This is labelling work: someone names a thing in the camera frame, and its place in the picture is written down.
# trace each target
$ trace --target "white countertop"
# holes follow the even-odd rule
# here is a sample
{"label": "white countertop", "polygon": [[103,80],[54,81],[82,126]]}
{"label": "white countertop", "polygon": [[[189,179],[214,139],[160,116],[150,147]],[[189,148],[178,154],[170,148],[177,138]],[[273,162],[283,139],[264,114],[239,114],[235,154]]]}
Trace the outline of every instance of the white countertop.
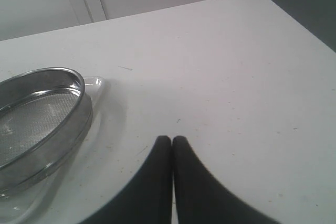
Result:
{"label": "white countertop", "polygon": [[98,136],[35,223],[75,224],[101,207],[162,134],[187,136],[221,183],[282,223],[336,220],[336,54],[271,0],[208,0],[0,52],[1,80],[64,66],[109,82]]}

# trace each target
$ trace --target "sieve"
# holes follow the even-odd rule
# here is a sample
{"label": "sieve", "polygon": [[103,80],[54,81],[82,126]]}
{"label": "sieve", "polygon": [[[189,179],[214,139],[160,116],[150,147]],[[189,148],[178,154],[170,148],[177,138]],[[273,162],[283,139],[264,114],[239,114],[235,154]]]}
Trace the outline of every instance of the sieve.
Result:
{"label": "sieve", "polygon": [[0,199],[51,175],[92,122],[83,77],[45,68],[0,83]]}

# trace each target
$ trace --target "tabletop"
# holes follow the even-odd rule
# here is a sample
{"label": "tabletop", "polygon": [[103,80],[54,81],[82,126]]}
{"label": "tabletop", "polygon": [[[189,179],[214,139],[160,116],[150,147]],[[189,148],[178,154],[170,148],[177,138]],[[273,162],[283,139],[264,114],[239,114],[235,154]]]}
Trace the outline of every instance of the tabletop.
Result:
{"label": "tabletop", "polygon": [[69,67],[107,81],[34,223],[75,224],[132,178],[158,135],[282,223],[336,220],[336,54],[271,0],[207,0],[0,42],[0,79]]}

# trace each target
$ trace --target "white table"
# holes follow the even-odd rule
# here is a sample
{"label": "white table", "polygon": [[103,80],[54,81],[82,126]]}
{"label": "white table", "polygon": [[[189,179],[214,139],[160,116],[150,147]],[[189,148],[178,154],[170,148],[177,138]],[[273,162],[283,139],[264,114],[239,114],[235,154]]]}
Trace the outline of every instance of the white table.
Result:
{"label": "white table", "polygon": [[97,138],[35,223],[75,224],[101,207],[162,134],[187,136],[221,183],[282,223],[335,222],[336,54],[271,0],[208,0],[0,52],[1,80],[66,66],[110,83]]}

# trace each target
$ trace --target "metal sieve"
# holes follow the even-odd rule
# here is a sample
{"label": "metal sieve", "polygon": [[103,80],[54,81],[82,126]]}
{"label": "metal sieve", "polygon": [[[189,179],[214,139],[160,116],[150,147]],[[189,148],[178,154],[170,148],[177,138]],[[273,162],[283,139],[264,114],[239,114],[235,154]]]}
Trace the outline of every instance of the metal sieve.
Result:
{"label": "metal sieve", "polygon": [[0,198],[52,174],[81,143],[92,121],[82,76],[46,68],[0,83]]}

